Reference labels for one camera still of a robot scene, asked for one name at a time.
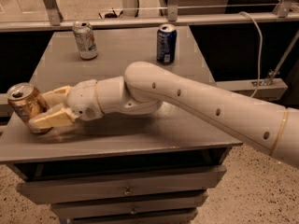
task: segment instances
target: soda can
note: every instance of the soda can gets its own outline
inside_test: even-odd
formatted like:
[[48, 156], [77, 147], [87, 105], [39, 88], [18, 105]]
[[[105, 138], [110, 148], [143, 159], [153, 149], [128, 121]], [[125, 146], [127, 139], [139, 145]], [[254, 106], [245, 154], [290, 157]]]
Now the soda can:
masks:
[[29, 124], [29, 119], [46, 112], [49, 107], [38, 88], [29, 83], [20, 83], [7, 91], [7, 100], [32, 133], [46, 133], [51, 128], [38, 129]]
[[73, 33], [78, 46], [80, 56], [84, 60], [90, 60], [97, 56], [94, 42], [93, 28], [87, 21], [75, 21]]
[[163, 24], [157, 32], [157, 61], [170, 64], [175, 60], [177, 30], [172, 24]]

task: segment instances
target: brown can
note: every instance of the brown can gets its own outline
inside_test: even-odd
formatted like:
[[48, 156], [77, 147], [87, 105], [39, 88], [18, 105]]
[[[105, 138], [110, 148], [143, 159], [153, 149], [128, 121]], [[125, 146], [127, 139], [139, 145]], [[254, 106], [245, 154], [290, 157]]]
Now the brown can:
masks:
[[32, 133], [46, 133], [50, 130], [38, 129], [29, 124], [29, 119], [48, 110], [48, 105], [38, 88], [29, 83], [20, 83], [8, 90], [7, 98], [8, 103]]

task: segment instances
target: desk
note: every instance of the desk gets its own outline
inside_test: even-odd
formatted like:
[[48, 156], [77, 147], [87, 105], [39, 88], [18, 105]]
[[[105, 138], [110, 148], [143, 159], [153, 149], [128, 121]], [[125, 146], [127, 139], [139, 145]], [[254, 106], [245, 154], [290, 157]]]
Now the desk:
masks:
[[[121, 76], [156, 63], [157, 28], [94, 31], [99, 55], [83, 61], [71, 32], [55, 33], [32, 76], [41, 92]], [[178, 27], [176, 60], [164, 69], [214, 85], [189, 27]], [[72, 223], [189, 222], [217, 186], [241, 143], [164, 103], [155, 113], [79, 121], [35, 135], [14, 114], [0, 139], [0, 163], [25, 182], [17, 190]]]

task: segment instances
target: drawer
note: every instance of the drawer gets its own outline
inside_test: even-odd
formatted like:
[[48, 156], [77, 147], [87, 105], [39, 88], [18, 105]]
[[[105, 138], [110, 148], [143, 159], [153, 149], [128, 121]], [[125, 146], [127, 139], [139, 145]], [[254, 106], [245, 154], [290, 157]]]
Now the drawer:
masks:
[[136, 215], [159, 210], [196, 208], [207, 198], [202, 190], [137, 196], [96, 201], [59, 203], [51, 211], [59, 218], [102, 217], [113, 215]]
[[73, 219], [71, 224], [170, 224], [188, 223], [197, 215], [196, 209], [146, 213], [140, 215], [120, 215], [115, 217], [96, 217]]
[[220, 165], [88, 176], [20, 183], [17, 191], [36, 204], [68, 203], [214, 188], [225, 172]]

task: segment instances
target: white cable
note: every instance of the white cable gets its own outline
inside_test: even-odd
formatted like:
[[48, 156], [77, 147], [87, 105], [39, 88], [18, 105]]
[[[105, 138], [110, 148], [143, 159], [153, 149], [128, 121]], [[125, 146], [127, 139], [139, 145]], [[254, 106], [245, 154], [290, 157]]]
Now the white cable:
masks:
[[253, 92], [253, 94], [250, 96], [250, 97], [253, 97], [256, 93], [256, 91], [259, 89], [259, 86], [260, 86], [260, 79], [261, 79], [261, 57], [262, 57], [262, 47], [263, 47], [263, 35], [262, 35], [262, 32], [261, 32], [261, 29], [258, 25], [258, 23], [250, 16], [249, 13], [245, 12], [245, 11], [241, 11], [239, 14], [243, 15], [244, 17], [247, 17], [249, 18], [250, 20], [253, 21], [256, 29], [258, 30], [259, 32], [259, 36], [260, 36], [260, 47], [259, 47], [259, 57], [258, 57], [258, 81], [257, 81], [257, 84], [256, 84], [256, 87], [255, 87], [255, 90]]

